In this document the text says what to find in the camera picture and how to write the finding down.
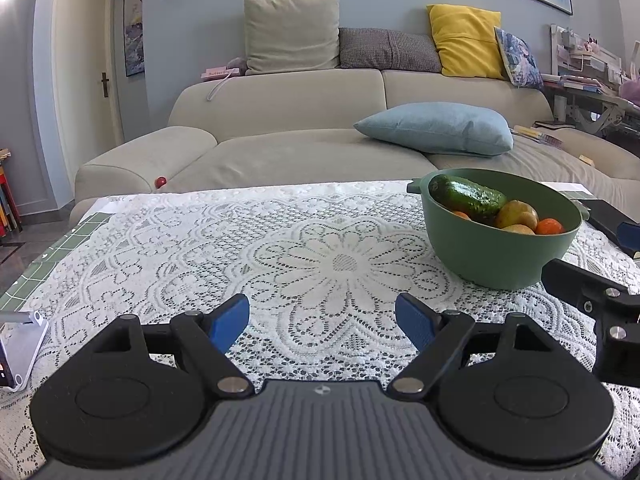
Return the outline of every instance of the gray checkered pillow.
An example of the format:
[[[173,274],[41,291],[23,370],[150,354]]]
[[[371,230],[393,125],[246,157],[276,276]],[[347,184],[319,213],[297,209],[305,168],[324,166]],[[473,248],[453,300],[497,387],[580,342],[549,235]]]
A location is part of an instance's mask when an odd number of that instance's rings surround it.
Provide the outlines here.
[[[442,71],[433,40],[385,28],[340,28],[340,67]]]

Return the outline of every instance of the green cutting mat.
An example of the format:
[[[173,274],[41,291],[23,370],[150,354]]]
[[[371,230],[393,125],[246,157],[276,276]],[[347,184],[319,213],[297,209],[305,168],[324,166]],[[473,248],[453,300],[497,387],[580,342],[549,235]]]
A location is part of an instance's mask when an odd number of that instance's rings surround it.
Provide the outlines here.
[[[88,240],[91,233],[106,224],[110,217],[111,214],[108,213],[91,215],[38,256],[9,290],[0,296],[0,310],[20,310],[31,293],[49,277],[56,265]]]

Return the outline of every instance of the yellow pillow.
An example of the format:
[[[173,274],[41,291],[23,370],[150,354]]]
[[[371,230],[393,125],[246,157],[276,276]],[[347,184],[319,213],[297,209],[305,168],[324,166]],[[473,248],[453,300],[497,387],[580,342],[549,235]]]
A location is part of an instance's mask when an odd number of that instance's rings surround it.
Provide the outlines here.
[[[494,27],[501,14],[457,5],[427,6],[442,75],[504,79]]]

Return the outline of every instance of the beige pillow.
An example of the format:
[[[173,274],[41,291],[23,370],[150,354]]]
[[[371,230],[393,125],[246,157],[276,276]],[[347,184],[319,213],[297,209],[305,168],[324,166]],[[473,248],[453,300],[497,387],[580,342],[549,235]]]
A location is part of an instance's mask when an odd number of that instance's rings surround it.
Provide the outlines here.
[[[247,75],[340,64],[339,0],[244,0]]]

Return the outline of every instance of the door handle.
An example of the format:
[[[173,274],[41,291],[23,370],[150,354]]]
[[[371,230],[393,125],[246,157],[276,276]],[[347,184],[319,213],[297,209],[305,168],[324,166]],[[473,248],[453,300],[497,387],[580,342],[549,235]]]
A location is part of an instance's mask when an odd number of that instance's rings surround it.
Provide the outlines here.
[[[104,92],[104,96],[105,97],[109,97],[109,87],[107,86],[107,83],[110,81],[110,79],[107,78],[107,73],[106,72],[102,72],[102,91]]]

